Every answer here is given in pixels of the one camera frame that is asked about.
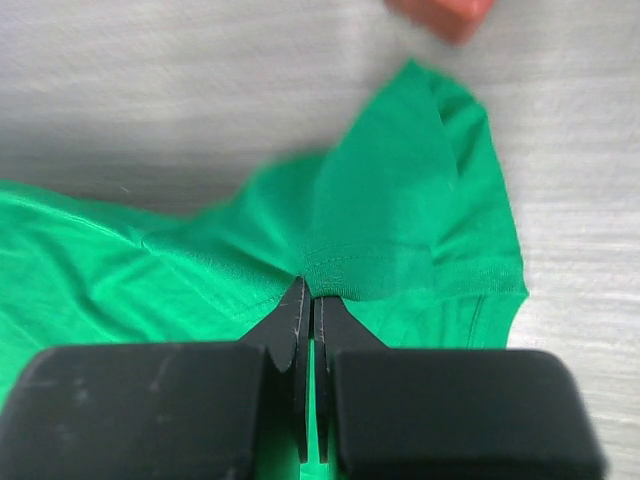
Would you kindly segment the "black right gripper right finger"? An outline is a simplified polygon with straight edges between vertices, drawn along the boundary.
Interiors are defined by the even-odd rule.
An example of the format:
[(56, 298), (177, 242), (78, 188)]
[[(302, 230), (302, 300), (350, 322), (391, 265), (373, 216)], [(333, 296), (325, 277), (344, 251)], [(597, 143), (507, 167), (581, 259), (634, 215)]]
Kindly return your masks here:
[(555, 355), (382, 343), (313, 304), (319, 458), (333, 479), (602, 479), (607, 461)]

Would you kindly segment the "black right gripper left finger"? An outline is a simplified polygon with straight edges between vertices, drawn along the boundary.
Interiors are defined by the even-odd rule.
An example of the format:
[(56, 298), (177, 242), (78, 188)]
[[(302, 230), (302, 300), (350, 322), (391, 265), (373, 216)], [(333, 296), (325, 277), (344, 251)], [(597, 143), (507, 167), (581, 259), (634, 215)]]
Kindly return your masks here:
[(308, 457), (308, 288), (235, 341), (58, 346), (1, 411), (5, 479), (295, 479)]

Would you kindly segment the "green t shirt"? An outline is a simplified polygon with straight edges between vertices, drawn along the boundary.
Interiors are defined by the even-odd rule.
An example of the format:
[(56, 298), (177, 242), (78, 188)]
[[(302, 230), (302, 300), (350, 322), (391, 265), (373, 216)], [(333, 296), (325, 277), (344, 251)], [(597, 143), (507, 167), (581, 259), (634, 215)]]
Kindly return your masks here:
[(505, 349), (523, 260), (484, 107), (408, 63), (336, 144), (266, 167), (190, 217), (1, 184), (1, 411), (58, 346), (235, 341), (308, 288), (308, 457), (333, 479), (315, 414), (313, 304), (337, 297), (382, 343)]

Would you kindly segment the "red cube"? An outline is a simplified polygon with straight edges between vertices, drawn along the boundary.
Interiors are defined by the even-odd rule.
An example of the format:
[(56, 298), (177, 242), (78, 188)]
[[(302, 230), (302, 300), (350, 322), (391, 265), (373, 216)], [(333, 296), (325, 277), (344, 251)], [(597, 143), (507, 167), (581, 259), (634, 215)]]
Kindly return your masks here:
[(444, 42), (467, 43), (483, 24), (494, 0), (386, 0), (386, 6)]

